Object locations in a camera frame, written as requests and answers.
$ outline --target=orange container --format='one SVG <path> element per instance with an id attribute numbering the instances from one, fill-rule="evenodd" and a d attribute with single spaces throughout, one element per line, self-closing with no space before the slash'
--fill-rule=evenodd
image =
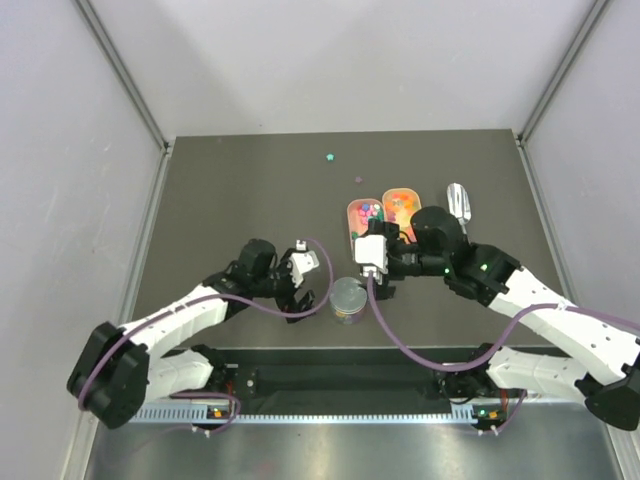
<path id="1" fill-rule="evenodd" d="M 411 228 L 411 217 L 422 208 L 420 197 L 410 188 L 392 188 L 382 196 L 384 217 L 387 222 L 397 223 L 412 242 L 416 241 Z"/>
<path id="2" fill-rule="evenodd" d="M 367 231 L 369 218 L 384 220 L 384 208 L 379 200 L 361 198 L 354 200 L 347 207 L 351 251 L 353 251 L 353 241 Z"/>

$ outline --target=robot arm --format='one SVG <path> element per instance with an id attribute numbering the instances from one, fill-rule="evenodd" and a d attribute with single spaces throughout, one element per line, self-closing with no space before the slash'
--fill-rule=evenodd
<path id="1" fill-rule="evenodd" d="M 444 209 L 426 207 L 414 214 L 415 243 L 406 243 L 398 226 L 372 221 L 355 241 L 355 260 L 363 276 L 373 275 L 376 298 L 392 298 L 393 280 L 440 276 L 454 293 L 513 317 L 535 304 L 521 323 L 562 349 L 569 358 L 517 352 L 502 347 L 483 367 L 492 386 L 530 389 L 584 402 L 598 418 L 625 430 L 640 419 L 640 345 L 638 338 L 573 307 L 529 270 L 492 245 L 470 243 L 458 220 Z M 478 372 L 472 372 L 477 378 Z M 464 375 L 456 375 L 456 381 Z"/>
<path id="2" fill-rule="evenodd" d="M 223 300 L 217 298 L 217 294 L 249 300 L 274 298 L 278 308 L 287 313 L 311 309 L 314 293 L 308 291 L 300 300 L 296 300 L 296 294 L 305 275 L 319 266 L 315 252 L 308 250 L 305 242 L 298 241 L 295 248 L 288 249 L 280 262 L 272 266 L 276 258 L 271 243 L 251 240 L 238 260 L 205 279 L 178 301 L 121 327 L 110 323 L 98 326 L 69 377 L 67 390 L 78 398 L 105 353 L 134 329 L 136 333 L 106 364 L 85 397 L 85 407 L 108 428 L 126 423 L 145 402 L 183 390 L 221 387 L 224 362 L 217 358 L 214 350 L 198 346 L 179 355 L 166 355 L 199 331 L 225 322 L 247 308 L 245 303 Z M 287 319 L 287 322 L 299 320 Z M 148 326 L 140 329 L 142 324 Z"/>

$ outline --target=metal frame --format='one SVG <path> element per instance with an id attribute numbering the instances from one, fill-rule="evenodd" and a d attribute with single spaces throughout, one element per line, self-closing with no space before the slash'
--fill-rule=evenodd
<path id="1" fill-rule="evenodd" d="M 531 135 L 533 135 L 533 132 L 540 123 L 544 113 L 547 111 L 549 104 L 558 93 L 560 86 L 564 82 L 567 74 L 571 71 L 571 67 L 573 67 L 578 55 L 584 49 L 589 37 L 611 3 L 612 0 L 595 0 L 593 2 L 591 9 L 580 25 L 575 37 L 571 41 L 569 48 L 563 55 L 560 64 L 551 76 L 551 79 L 542 92 L 540 99 L 536 102 L 536 106 L 531 112 L 531 115 L 529 115 L 528 120 L 525 122 L 522 132 L 518 136 L 522 142 L 526 143 L 531 138 Z"/>
<path id="2" fill-rule="evenodd" d="M 544 198 L 544 193 L 528 151 L 527 142 L 532 138 L 544 114 L 556 98 L 564 80 L 568 77 L 580 53 L 585 49 L 589 38 L 612 3 L 612 0 L 594 1 L 576 36 L 569 45 L 560 64 L 525 123 L 522 132 L 515 135 L 516 144 L 522 158 L 522 164 L 529 179 L 529 185 L 531 186 L 536 207 L 538 208 L 547 242 L 551 248 L 551 255 L 556 265 L 562 288 L 565 296 L 578 304 L 581 303 L 581 299 L 571 280 L 569 269 L 562 253 L 562 247 L 559 244 L 556 230 Z M 618 460 L 623 478 L 628 480 L 640 478 L 640 431 L 624 432 L 609 426 L 607 427 L 607 431 L 611 439 L 612 453 Z"/>
<path id="3" fill-rule="evenodd" d="M 119 323 L 131 321 L 135 299 L 142 280 L 144 262 L 151 242 L 151 234 L 155 224 L 162 191 L 167 179 L 169 160 L 171 159 L 172 148 L 162 152 L 158 169 L 149 193 L 145 213 L 136 240 L 136 248 L 129 269 L 129 278 L 123 291 Z M 76 422 L 76 429 L 67 451 L 62 474 L 63 480 L 82 480 L 89 464 L 93 441 L 98 428 L 95 417 L 87 412 L 79 412 Z"/>
<path id="4" fill-rule="evenodd" d="M 80 12 L 80 15 L 85 20 L 87 26 L 91 30 L 91 33 L 98 42 L 98 46 L 104 53 L 107 62 L 109 62 L 109 64 L 111 65 L 111 68 L 113 68 L 113 72 L 118 77 L 118 80 L 124 87 L 127 96 L 131 100 L 131 103 L 140 114 L 140 117 L 149 130 L 149 133 L 156 141 L 156 143 L 160 146 L 160 148 L 167 150 L 169 148 L 169 142 L 166 140 L 165 136 L 160 130 L 160 127 L 153 118 L 149 107 L 144 101 L 144 98 L 142 98 L 140 90 L 138 90 L 138 87 L 131 77 L 129 70 L 122 61 L 118 50 L 111 40 L 111 37 L 107 33 L 106 28 L 102 24 L 102 21 L 100 20 L 100 17 L 98 16 L 95 8 L 89 0 L 72 1 L 76 5 L 78 11 Z"/>

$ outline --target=gray wall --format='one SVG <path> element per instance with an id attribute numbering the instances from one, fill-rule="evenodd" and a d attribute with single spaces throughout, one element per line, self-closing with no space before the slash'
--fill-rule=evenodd
<path id="1" fill-rule="evenodd" d="M 69 0 L 0 2 L 0 478 L 59 478 L 160 158 Z"/>
<path id="2" fill-rule="evenodd" d="M 529 149 L 578 299 L 640 308 L 640 2 L 611 2 Z"/>
<path id="3" fill-rule="evenodd" d="M 163 132 L 522 128 L 593 0 L 92 0 Z"/>

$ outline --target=silver spoon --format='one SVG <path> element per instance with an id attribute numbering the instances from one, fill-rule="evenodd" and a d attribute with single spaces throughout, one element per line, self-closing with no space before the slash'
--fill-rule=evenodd
<path id="1" fill-rule="evenodd" d="M 459 183 L 452 183 L 447 187 L 447 201 L 449 202 L 449 213 L 458 219 L 462 233 L 466 235 L 465 225 L 471 220 L 471 205 L 469 205 L 467 191 Z"/>

